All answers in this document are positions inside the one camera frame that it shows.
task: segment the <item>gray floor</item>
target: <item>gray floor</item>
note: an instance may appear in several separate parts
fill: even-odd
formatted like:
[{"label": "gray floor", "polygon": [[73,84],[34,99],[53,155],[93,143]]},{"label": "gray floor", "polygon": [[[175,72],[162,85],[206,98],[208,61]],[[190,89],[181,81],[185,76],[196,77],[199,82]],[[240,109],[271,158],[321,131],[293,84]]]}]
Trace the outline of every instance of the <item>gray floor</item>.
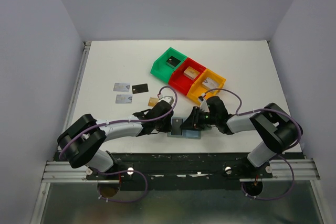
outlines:
[{"label": "gray floor", "polygon": [[[275,196],[288,182],[265,183],[262,195]],[[131,199],[139,192],[119,192]],[[178,224],[178,223],[322,223],[309,182],[297,182],[287,197],[261,202],[246,198],[241,191],[151,191],[131,204],[98,200],[92,184],[53,184],[42,223],[87,224]]]}]

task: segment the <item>cable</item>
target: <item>cable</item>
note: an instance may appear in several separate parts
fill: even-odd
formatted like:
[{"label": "cable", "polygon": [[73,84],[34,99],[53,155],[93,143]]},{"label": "cable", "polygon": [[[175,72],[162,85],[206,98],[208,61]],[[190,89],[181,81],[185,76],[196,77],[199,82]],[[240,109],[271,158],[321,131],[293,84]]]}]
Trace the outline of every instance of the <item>cable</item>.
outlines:
[{"label": "cable", "polygon": [[267,108],[263,108],[263,109],[257,109],[257,110],[251,110],[251,111],[247,111],[247,112],[244,112],[244,113],[241,113],[239,115],[248,115],[248,114],[252,114],[252,113],[257,113],[257,112],[262,112],[262,111],[267,111],[267,112],[272,112],[272,113],[277,113],[279,115],[282,115],[282,116],[285,116],[287,117],[294,125],[295,125],[295,128],[298,132],[298,138],[297,140],[292,144],[290,145],[286,150],[289,150],[291,148],[293,148],[294,146],[296,146],[300,141],[301,141],[301,137],[302,137],[302,134],[301,134],[301,129],[300,129],[300,126],[299,124],[288,114],[286,113],[283,113],[281,111],[278,111],[278,110],[272,110],[272,109],[267,109]]},{"label": "cable", "polygon": [[211,91],[214,91],[214,90],[223,90],[223,91],[229,92],[230,94],[233,94],[236,98],[238,98],[238,100],[239,100],[239,106],[238,106],[238,108],[236,109],[236,114],[238,114],[240,108],[241,108],[242,105],[243,105],[243,101],[242,101],[242,99],[239,97],[239,95],[237,95],[236,93],[234,93],[234,92],[232,92],[232,91],[230,91],[230,90],[228,90],[228,89],[209,89],[209,90],[206,91],[204,94],[207,94],[207,93],[209,93],[209,92],[211,92]]},{"label": "cable", "polygon": [[277,199],[281,199],[281,198],[283,198],[284,196],[286,196],[286,195],[288,195],[292,190],[293,190],[293,188],[294,188],[294,184],[295,184],[295,176],[294,176],[294,170],[293,170],[293,167],[290,165],[290,163],[284,158],[284,157],[282,157],[281,155],[279,155],[279,157],[283,160],[283,161],[285,161],[286,163],[287,163],[287,165],[289,166],[289,168],[290,168],[290,171],[292,172],[292,184],[290,185],[290,187],[289,187],[289,189],[284,193],[284,194],[282,194],[282,195],[280,195],[280,196],[277,196],[277,197],[273,197],[273,198],[262,198],[262,197],[256,197],[256,196],[252,196],[252,195],[250,195],[250,194],[248,194],[247,192],[246,192],[246,190],[245,190],[245,184],[244,183],[241,183],[242,185],[242,191],[243,191],[243,193],[245,194],[245,196],[246,197],[249,197],[249,198],[251,198],[251,199],[257,199],[257,200],[263,200],[263,201],[270,201],[270,200],[277,200]]},{"label": "cable", "polygon": [[[121,174],[121,173],[129,173],[130,172],[129,170],[121,170],[121,171],[115,172],[115,173],[102,173],[102,172],[100,172],[98,170],[96,170],[96,171],[97,171],[97,173],[99,173],[101,175],[108,175],[108,176],[116,175],[116,174]],[[100,188],[99,188],[98,189],[98,192],[100,194],[99,197],[103,198],[105,200],[108,200],[110,202],[117,202],[117,203],[133,203],[133,202],[136,202],[136,201],[142,199],[143,197],[145,197],[147,195],[147,193],[148,193],[148,181],[146,179],[146,176],[143,173],[139,172],[138,170],[132,170],[132,172],[140,174],[143,177],[143,180],[145,181],[145,190],[143,191],[142,195],[140,195],[138,198],[132,199],[132,200],[109,199],[109,198],[105,198],[105,197],[101,196]]]},{"label": "cable", "polygon": [[166,117],[167,115],[169,115],[175,108],[176,104],[177,104],[177,93],[175,91],[175,89],[173,89],[172,87],[170,86],[164,86],[162,87],[160,90],[159,90],[159,95],[161,94],[161,91],[165,88],[169,88],[171,89],[173,92],[174,92],[174,95],[175,95],[175,102],[172,106],[172,108],[165,114],[157,117],[157,118],[153,118],[153,119],[147,119],[147,120],[116,120],[116,121],[111,121],[111,122],[108,122],[108,123],[100,123],[100,124],[96,124],[94,126],[91,126],[85,130],[83,130],[81,133],[79,133],[77,136],[75,136],[66,146],[64,146],[64,148],[62,149],[62,151],[60,152],[59,154],[59,159],[62,159],[65,151],[69,148],[69,146],[71,144],[73,144],[74,141],[76,141],[78,138],[80,138],[83,134],[95,129],[95,128],[98,128],[98,127],[102,127],[102,126],[107,126],[107,125],[110,125],[110,124],[115,124],[115,123],[136,123],[136,122],[140,122],[140,123],[145,123],[145,122],[153,122],[153,121],[156,121],[156,120],[159,120],[161,118],[164,118]]}]

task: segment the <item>white table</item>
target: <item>white table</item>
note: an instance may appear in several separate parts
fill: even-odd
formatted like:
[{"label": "white table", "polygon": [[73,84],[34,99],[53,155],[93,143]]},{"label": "white table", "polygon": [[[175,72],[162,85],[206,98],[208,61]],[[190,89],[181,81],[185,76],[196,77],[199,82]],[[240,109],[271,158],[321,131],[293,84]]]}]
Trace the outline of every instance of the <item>white table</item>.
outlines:
[{"label": "white table", "polygon": [[[87,113],[96,119],[118,119],[150,108],[149,97],[156,97],[160,87],[165,85],[151,75],[150,70],[169,47],[224,77],[224,88],[236,92],[243,100],[241,112],[263,108],[270,102],[289,112],[266,41],[93,41],[72,122]],[[113,91],[115,82],[148,83],[149,92],[134,94],[132,104],[115,104],[116,95],[125,94]],[[167,89],[163,94],[172,95],[172,92]],[[229,113],[234,113],[238,100],[224,91],[219,96]],[[187,117],[194,105],[178,93],[174,115]],[[111,140],[101,149],[133,153],[250,152],[260,142],[256,131],[224,135],[214,128],[202,132],[199,140],[172,138],[160,133]],[[301,152],[301,148],[296,146],[289,152]]]}]

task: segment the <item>table surface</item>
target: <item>table surface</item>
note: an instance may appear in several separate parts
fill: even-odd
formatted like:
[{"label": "table surface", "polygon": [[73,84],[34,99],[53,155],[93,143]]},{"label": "table surface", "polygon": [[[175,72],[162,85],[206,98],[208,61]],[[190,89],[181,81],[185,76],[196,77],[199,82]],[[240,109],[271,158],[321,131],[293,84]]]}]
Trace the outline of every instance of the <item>table surface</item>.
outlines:
[{"label": "table surface", "polygon": [[[224,88],[234,91],[243,100],[241,112],[275,102],[289,113],[266,41],[116,40],[92,42],[72,122],[87,113],[96,119],[114,120],[149,109],[149,97],[156,97],[160,87],[165,85],[150,71],[154,61],[169,47],[224,77]],[[115,104],[117,94],[126,94],[113,91],[115,82],[148,83],[149,92],[134,94],[132,104]],[[168,89],[162,93],[173,94]],[[229,113],[234,113],[239,105],[237,98],[224,91],[218,95]],[[187,117],[194,105],[178,93],[174,115]],[[111,140],[105,142],[101,150],[133,153],[250,152],[260,142],[256,131],[224,135],[213,128],[202,132],[199,140],[172,138],[159,133]],[[301,148],[296,146],[289,152],[301,152]]]}]

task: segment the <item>gray wall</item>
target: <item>gray wall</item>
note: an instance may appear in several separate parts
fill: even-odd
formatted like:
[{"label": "gray wall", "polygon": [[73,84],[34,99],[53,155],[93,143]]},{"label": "gray wall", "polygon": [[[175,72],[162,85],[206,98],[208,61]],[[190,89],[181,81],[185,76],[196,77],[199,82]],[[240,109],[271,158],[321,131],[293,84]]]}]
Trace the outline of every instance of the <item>gray wall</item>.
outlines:
[{"label": "gray wall", "polygon": [[62,0],[83,40],[270,39],[293,0]]},{"label": "gray wall", "polygon": [[61,0],[0,6],[0,223],[29,223],[82,43]]},{"label": "gray wall", "polygon": [[270,49],[336,220],[336,0],[294,0]]}]

